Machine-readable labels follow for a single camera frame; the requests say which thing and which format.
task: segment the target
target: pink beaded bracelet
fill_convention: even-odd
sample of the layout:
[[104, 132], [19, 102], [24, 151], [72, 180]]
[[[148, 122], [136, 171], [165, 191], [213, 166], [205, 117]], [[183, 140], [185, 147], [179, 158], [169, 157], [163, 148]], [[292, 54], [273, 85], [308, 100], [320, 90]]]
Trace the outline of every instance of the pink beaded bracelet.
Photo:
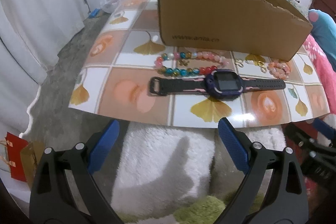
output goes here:
[[288, 75], [291, 72], [290, 67], [286, 63], [280, 63], [278, 61], [273, 61], [268, 64], [267, 69], [269, 73], [275, 78], [287, 80]]

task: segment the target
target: tile pattern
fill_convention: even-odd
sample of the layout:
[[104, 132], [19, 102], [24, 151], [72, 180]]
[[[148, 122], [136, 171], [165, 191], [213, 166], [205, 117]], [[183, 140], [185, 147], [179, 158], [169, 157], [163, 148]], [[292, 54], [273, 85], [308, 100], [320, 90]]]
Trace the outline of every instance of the tile pattern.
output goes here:
[[[221, 117], [228, 117], [234, 127], [241, 128], [295, 122], [329, 112], [324, 89], [303, 47], [287, 62], [290, 75], [284, 90], [245, 93], [235, 100], [148, 94], [149, 79], [162, 77], [154, 69], [157, 56], [198, 50], [162, 43], [157, 0], [121, 0], [91, 48], [69, 106], [119, 119], [199, 128], [216, 128]], [[208, 51], [224, 56], [229, 62], [227, 68], [241, 76], [274, 79], [267, 70], [273, 61], [268, 57]], [[188, 67], [211, 65], [218, 64], [189, 60]], [[165, 61], [164, 66], [184, 67], [174, 60]]]

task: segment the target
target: plastic bag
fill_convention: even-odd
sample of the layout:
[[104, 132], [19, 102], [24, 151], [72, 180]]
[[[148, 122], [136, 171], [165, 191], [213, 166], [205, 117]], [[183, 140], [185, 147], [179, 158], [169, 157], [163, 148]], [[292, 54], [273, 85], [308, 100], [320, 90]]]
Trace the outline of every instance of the plastic bag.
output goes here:
[[119, 5], [119, 0], [106, 0], [106, 3], [101, 7], [101, 9], [109, 14], [112, 14], [114, 10]]

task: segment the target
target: blue object on floor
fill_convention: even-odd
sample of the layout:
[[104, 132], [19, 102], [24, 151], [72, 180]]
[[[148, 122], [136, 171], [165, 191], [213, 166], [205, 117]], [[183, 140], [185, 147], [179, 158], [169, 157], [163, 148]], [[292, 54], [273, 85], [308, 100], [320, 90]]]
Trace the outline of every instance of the blue object on floor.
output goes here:
[[114, 120], [107, 130], [103, 133], [95, 147], [89, 155], [89, 163], [87, 169], [92, 175], [101, 169], [108, 153], [112, 149], [115, 141], [119, 136], [119, 123]]
[[308, 18], [313, 25], [311, 35], [324, 51], [333, 70], [336, 71], [336, 23], [333, 18], [320, 10], [310, 9]]
[[321, 132], [327, 139], [334, 140], [335, 138], [335, 129], [333, 129], [330, 125], [325, 123], [324, 121], [316, 118], [312, 123], [313, 127]]
[[249, 157], [234, 131], [223, 119], [218, 122], [218, 134], [229, 152], [236, 168], [246, 175], [250, 170]]
[[98, 15], [100, 9], [94, 9], [90, 14], [89, 14], [89, 18], [94, 18]]

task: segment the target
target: cardboard box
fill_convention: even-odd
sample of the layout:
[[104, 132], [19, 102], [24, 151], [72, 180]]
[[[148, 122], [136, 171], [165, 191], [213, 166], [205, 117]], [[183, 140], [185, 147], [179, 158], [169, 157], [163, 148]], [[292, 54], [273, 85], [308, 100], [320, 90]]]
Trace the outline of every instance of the cardboard box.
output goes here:
[[286, 0], [158, 0], [161, 39], [290, 60], [312, 25]]

